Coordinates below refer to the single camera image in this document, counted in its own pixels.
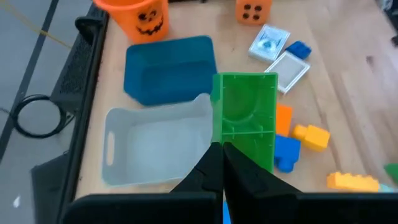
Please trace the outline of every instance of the yellow lego block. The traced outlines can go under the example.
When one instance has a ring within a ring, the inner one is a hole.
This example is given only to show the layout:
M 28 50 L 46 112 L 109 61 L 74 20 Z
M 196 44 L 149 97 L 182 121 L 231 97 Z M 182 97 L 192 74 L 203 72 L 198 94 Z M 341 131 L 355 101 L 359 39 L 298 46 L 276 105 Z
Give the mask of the yellow lego block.
M 378 192 L 380 187 L 379 181 L 373 179 L 371 176 L 353 176 L 340 172 L 330 174 L 326 178 L 326 182 L 331 189 L 349 190 L 353 192 Z
M 330 133 L 322 128 L 308 125 L 296 125 L 293 129 L 293 138 L 301 140 L 303 145 L 315 151 L 323 151 L 328 147 Z

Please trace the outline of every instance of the blue lego brick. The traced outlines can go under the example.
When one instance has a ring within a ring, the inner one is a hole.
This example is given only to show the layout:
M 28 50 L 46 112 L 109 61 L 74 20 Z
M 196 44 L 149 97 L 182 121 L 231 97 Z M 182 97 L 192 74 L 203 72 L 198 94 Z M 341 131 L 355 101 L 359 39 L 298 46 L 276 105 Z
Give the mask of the blue lego brick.
M 296 41 L 292 45 L 288 46 L 286 50 L 301 60 L 305 60 L 311 54 L 311 48 L 305 45 L 301 41 Z
M 281 172 L 292 172 L 299 160 L 301 142 L 296 139 L 276 135 L 274 162 Z

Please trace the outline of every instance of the white plastic bin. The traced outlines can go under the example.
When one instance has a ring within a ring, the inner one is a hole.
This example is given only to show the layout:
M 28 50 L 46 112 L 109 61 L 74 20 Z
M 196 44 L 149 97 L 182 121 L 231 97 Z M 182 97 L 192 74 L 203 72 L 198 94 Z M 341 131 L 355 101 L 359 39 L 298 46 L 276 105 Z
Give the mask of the white plastic bin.
M 184 178 L 211 144 L 212 113 L 207 94 L 175 105 L 111 109 L 105 122 L 103 180 L 119 186 Z M 108 142 L 109 135 L 113 141 Z

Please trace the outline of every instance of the green plastic block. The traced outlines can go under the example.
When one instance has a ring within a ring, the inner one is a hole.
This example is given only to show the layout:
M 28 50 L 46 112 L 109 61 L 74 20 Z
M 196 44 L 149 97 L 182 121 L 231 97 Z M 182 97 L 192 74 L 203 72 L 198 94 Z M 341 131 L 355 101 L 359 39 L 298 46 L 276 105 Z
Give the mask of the green plastic block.
M 398 184 L 398 164 L 387 164 L 384 166 L 384 170 Z
M 213 76 L 213 139 L 231 142 L 257 165 L 273 172 L 276 73 Z

